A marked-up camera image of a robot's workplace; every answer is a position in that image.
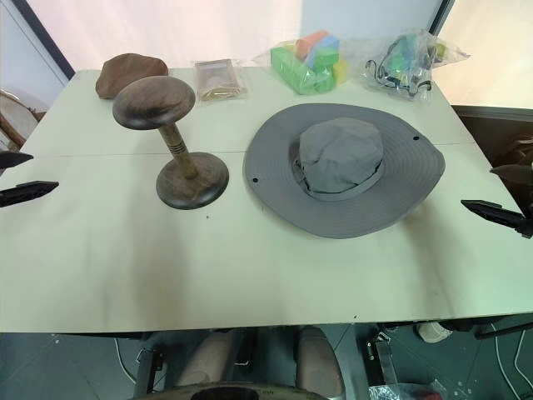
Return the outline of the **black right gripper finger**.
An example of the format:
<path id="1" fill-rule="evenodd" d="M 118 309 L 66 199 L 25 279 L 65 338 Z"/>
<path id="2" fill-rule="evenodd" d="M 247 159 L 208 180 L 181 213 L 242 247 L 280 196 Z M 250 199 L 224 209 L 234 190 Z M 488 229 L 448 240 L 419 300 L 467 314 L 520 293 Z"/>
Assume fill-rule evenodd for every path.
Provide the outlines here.
<path id="1" fill-rule="evenodd" d="M 483 200 L 461 200 L 470 212 L 492 223 L 512 228 L 524 238 L 532 238 L 532 218 L 504 209 L 500 204 Z"/>
<path id="2" fill-rule="evenodd" d="M 491 173 L 498 176 L 510 194 L 519 200 L 532 199 L 532 164 L 505 164 L 493 167 Z"/>

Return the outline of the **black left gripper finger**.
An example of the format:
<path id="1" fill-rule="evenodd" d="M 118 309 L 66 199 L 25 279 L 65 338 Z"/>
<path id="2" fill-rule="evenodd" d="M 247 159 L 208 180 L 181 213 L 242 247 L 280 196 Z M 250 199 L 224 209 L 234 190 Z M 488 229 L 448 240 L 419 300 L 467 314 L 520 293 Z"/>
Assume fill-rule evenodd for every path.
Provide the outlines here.
<path id="1" fill-rule="evenodd" d="M 59 186 L 59 182 L 33 181 L 18 184 L 0 192 L 0 207 L 9 207 L 40 198 Z"/>
<path id="2" fill-rule="evenodd" d="M 32 155 L 23 152 L 0 152 L 0 168 L 13 168 L 31 159 Z"/>

